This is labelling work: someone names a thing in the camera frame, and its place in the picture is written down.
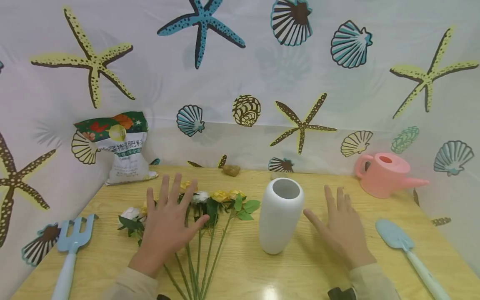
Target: sleeve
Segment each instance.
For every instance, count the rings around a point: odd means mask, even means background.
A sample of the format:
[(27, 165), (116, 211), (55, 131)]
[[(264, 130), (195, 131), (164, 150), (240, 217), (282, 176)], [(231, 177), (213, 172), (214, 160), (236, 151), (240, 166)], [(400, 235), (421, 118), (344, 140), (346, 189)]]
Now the sleeve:
[(369, 264), (350, 271), (357, 300), (400, 300), (395, 286), (379, 264)]
[(138, 271), (126, 268), (104, 294), (105, 300), (156, 299), (158, 282)]

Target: left hand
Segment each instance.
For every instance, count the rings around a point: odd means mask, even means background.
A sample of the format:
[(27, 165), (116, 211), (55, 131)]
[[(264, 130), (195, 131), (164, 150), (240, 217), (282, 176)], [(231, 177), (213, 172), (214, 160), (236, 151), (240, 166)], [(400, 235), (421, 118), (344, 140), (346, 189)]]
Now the left hand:
[(209, 216), (203, 215), (190, 227), (185, 227), (185, 214), (197, 186), (197, 180), (187, 188), (180, 204), (177, 204), (181, 174), (175, 175), (170, 194), (169, 176), (164, 175), (160, 188), (160, 198), (155, 207), (153, 189), (147, 189), (147, 220), (142, 245), (133, 256), (128, 267), (155, 278), (160, 267), (175, 252), (193, 239)]

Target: garden shovel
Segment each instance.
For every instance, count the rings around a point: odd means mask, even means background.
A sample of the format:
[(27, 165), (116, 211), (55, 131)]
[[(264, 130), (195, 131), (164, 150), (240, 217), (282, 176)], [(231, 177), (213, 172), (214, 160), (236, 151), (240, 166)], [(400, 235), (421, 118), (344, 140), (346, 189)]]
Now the garden shovel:
[(375, 227), (388, 246), (396, 249), (403, 249), (435, 300), (450, 300), (448, 294), (445, 292), (440, 283), (433, 277), (427, 267), (425, 267), (421, 260), (412, 251), (410, 251), (410, 249), (412, 249), (414, 246), (413, 241), (400, 227), (386, 219), (379, 219), (376, 222)]
[[(97, 215), (91, 214), (87, 218), (78, 217), (75, 221), (63, 221), (61, 225), (60, 238), (57, 242), (58, 251), (68, 251), (63, 267), (60, 271), (57, 284), (53, 290), (52, 300), (67, 300), (70, 295), (70, 287), (72, 286), (73, 270), (75, 269), (75, 260), (77, 258), (77, 250), (80, 246), (87, 244), (92, 237), (92, 227), (94, 219), (98, 219)], [(82, 222), (86, 222), (85, 230), (80, 232)], [(68, 227), (73, 224), (73, 231), (67, 237)]]

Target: light blue rake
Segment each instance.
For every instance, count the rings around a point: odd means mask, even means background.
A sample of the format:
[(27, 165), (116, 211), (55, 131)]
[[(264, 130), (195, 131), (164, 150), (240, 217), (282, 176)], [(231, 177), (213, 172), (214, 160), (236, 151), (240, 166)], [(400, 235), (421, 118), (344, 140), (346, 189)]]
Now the light blue rake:
[[(63, 221), (60, 238), (57, 242), (57, 249), (60, 252), (68, 251), (68, 254), (63, 263), (59, 278), (57, 279), (52, 300), (67, 300), (69, 298), (73, 271), (75, 269), (75, 260), (77, 259), (77, 251), (79, 247), (87, 244), (92, 237), (94, 219), (98, 219), (98, 216), (91, 214), (87, 218), (80, 216), (76, 218), (75, 221)], [(82, 222), (86, 222), (86, 226), (85, 230), (80, 232)], [(73, 224), (73, 231), (72, 234), (67, 237), (68, 227), (71, 224)]]

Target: light blue trowel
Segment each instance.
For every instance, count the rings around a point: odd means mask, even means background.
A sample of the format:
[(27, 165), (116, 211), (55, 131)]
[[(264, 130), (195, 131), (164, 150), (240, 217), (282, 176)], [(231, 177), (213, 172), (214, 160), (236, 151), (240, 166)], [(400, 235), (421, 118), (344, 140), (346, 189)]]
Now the light blue trowel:
[(410, 251), (414, 246), (413, 241), (400, 227), (397, 226), (397, 224), (386, 219), (379, 219), (375, 223), (375, 227), (388, 246), (396, 249), (403, 249), (435, 300), (450, 300), (450, 297), (445, 292), (444, 288), (433, 277), (427, 267), (425, 267), (421, 260)]

